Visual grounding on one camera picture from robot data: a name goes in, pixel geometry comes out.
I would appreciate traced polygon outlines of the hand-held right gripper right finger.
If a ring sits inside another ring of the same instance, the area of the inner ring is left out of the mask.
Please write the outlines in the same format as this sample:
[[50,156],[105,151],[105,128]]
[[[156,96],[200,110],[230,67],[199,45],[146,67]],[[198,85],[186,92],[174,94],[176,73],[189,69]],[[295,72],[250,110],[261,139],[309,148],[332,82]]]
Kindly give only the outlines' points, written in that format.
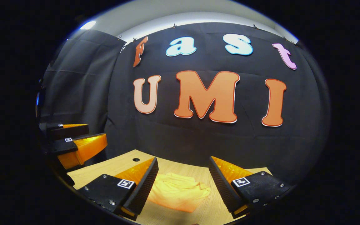
[[292,188],[266,171],[252,173],[213,156],[209,158],[208,169],[234,219],[257,214],[279,201]]

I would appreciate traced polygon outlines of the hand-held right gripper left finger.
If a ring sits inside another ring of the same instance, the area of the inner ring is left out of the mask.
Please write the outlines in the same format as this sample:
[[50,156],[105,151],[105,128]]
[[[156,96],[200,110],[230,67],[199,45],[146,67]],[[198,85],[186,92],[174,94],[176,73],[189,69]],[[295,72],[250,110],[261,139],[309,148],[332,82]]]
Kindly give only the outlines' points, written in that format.
[[131,220],[141,214],[159,166],[156,157],[117,175],[102,174],[77,190],[100,208]]

